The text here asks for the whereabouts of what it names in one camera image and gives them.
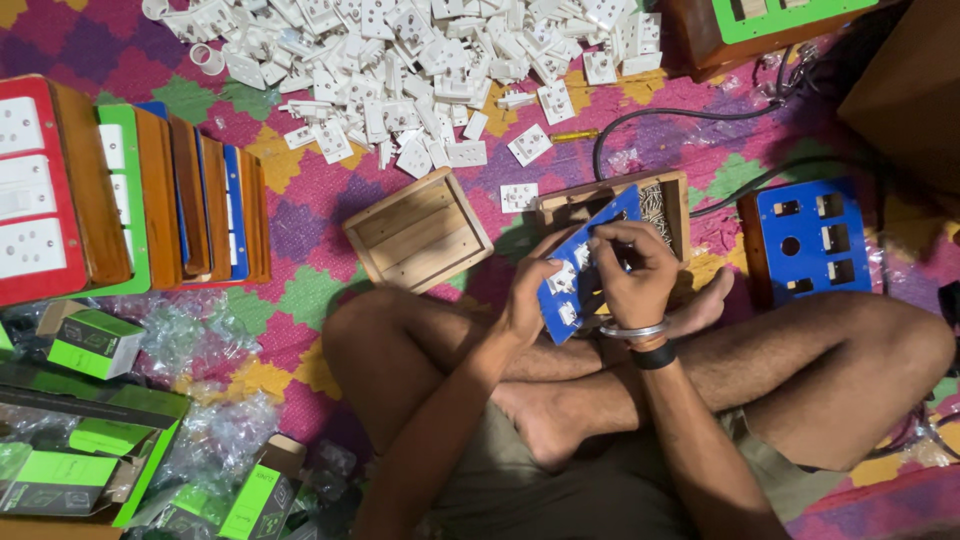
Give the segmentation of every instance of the green faceplate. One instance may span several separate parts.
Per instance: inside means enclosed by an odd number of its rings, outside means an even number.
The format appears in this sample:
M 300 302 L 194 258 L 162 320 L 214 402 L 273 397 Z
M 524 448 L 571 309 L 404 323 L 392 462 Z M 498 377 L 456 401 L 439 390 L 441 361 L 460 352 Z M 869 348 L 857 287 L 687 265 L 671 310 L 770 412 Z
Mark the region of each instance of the green faceplate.
M 713 11 L 725 43 L 739 43 L 754 37 L 766 36 L 841 13 L 855 12 L 876 4 L 877 0 L 809 0 L 796 8 L 784 9 L 780 0 L 766 0 L 767 13 L 758 17 L 736 20 L 733 16 L 735 0 L 713 0 Z
M 140 155 L 136 137 L 136 116 L 132 105 L 103 105 L 97 108 L 101 124 L 118 124 L 123 130 L 124 165 L 111 174 L 127 176 L 127 195 L 130 199 L 130 225 L 124 225 L 124 236 L 132 239 L 133 277 L 126 282 L 87 290 L 66 298 L 139 294 L 150 290 L 150 254 L 147 250 L 147 226 L 143 210 L 143 187 L 140 177 Z

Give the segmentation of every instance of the round hole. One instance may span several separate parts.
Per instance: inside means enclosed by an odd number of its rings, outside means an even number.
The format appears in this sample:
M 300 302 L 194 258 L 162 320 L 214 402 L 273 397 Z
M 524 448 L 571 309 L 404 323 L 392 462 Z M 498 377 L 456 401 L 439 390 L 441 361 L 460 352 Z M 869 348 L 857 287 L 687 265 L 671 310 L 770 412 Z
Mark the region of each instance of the round hole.
M 780 244 L 780 250 L 784 255 L 793 257 L 800 252 L 800 240 L 794 238 L 793 236 L 787 236 Z

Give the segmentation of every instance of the white plastic pipe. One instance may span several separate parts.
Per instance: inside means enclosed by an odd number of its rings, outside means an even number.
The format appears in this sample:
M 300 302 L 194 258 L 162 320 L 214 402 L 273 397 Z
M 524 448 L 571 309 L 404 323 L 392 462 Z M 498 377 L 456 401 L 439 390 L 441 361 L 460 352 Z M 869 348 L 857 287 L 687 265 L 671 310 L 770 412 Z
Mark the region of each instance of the white plastic pipe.
M 218 75 L 227 65 L 224 54 L 206 43 L 197 43 L 190 47 L 190 60 L 207 75 Z

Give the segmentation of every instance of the blue switch board plate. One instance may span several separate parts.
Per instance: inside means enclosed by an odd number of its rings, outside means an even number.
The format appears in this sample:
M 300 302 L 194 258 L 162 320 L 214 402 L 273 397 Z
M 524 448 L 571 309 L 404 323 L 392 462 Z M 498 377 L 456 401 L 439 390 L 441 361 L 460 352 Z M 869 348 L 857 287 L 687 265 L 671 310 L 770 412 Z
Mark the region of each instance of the blue switch board plate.
M 804 182 L 756 196 L 774 306 L 834 290 L 871 291 L 852 179 Z
M 549 257 L 569 261 L 574 269 L 579 268 L 577 256 L 574 252 L 580 246 L 587 244 L 593 228 L 621 219 L 630 221 L 641 219 L 639 191 L 635 184 L 628 187 L 597 212 L 583 227 L 554 250 Z M 600 285 L 600 274 L 597 273 L 592 260 L 573 279 L 573 292 L 561 290 L 554 294 L 547 281 L 540 284 L 540 289 L 537 290 L 540 313 L 543 314 L 543 322 L 554 343 L 560 345 L 565 342 L 584 324 L 584 315 L 590 316 L 603 305 L 603 295 L 594 294 L 594 291 L 598 290 Z M 576 318 L 570 324 L 566 324 L 560 315 L 561 307 L 566 303 L 570 303 L 576 313 Z

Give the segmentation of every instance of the colorful carpet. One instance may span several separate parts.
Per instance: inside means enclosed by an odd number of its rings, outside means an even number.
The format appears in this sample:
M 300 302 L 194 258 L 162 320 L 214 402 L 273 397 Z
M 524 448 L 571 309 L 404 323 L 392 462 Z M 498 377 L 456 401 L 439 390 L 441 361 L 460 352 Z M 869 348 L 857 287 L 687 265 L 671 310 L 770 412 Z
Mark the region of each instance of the colorful carpet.
M 187 47 L 165 27 L 141 14 L 135 0 L 5 0 L 0 5 L 0 77 L 43 73 L 88 93 L 97 104 L 162 100 L 171 112 L 206 134 L 246 147 L 262 159 L 274 279 L 258 287 L 234 287 L 228 300 L 263 352 L 220 379 L 229 384 L 230 392 L 263 389 L 284 400 L 281 428 L 298 440 L 329 438 L 363 460 L 370 455 L 369 444 L 325 366 L 320 336 L 327 314 L 370 287 L 341 223 L 412 179 L 392 167 L 377 170 L 376 157 L 355 146 L 352 158 L 334 165 L 325 163 L 316 145 L 288 150 L 282 136 L 302 126 L 302 121 L 277 111 L 275 105 L 286 99 L 309 99 L 307 92 L 280 96 L 225 75 L 211 78 L 186 53 Z M 576 61 L 566 84 L 577 115 L 547 131 L 602 128 L 645 106 L 754 110 L 755 84 L 773 78 L 770 71 L 758 70 L 755 75 L 752 66 L 744 66 L 728 75 L 722 86 L 717 85 L 721 81 L 694 85 L 687 78 L 670 80 L 665 72 L 656 71 L 616 85 L 591 87 Z M 518 86 L 536 87 L 530 81 Z M 500 212 L 499 186 L 538 183 L 540 193 L 549 193 L 593 177 L 591 141 L 556 145 L 530 166 L 520 167 L 506 143 L 533 123 L 546 124 L 540 107 L 496 109 L 493 99 L 506 89 L 494 85 L 493 97 L 483 109 L 490 117 L 484 136 L 489 164 L 456 171 L 496 253 L 429 293 L 472 309 L 496 311 L 502 306 L 516 261 L 536 241 L 530 216 Z M 690 206 L 696 208 L 727 196 L 784 160 L 849 151 L 850 138 L 844 129 L 837 129 L 833 109 L 816 99 L 798 99 L 766 116 L 731 124 L 648 117 L 614 134 L 608 154 L 636 148 L 644 169 L 684 170 Z M 811 165 L 782 175 L 778 182 L 846 173 L 836 165 Z M 892 209 L 888 219 L 903 246 L 891 250 L 893 294 L 937 311 L 937 287 L 960 276 L 960 247 L 949 241 L 960 226 L 901 207 Z M 690 267 L 694 287 L 718 267 L 730 265 L 739 274 L 723 320 L 751 316 L 743 282 L 743 235 L 734 210 L 694 221 L 691 245 L 696 255 Z M 950 397 L 938 404 L 940 414 L 960 406 L 956 392 L 956 380 L 942 385 L 939 395 Z M 960 432 L 954 429 L 945 437 L 960 441 Z M 903 464 L 899 456 L 861 465 L 835 495 L 811 508 L 791 530 L 798 538 L 861 538 L 960 515 L 956 467 L 918 474 L 919 469 L 923 466 Z M 889 487 L 875 486 L 893 479 Z M 857 489 L 864 486 L 873 487 Z

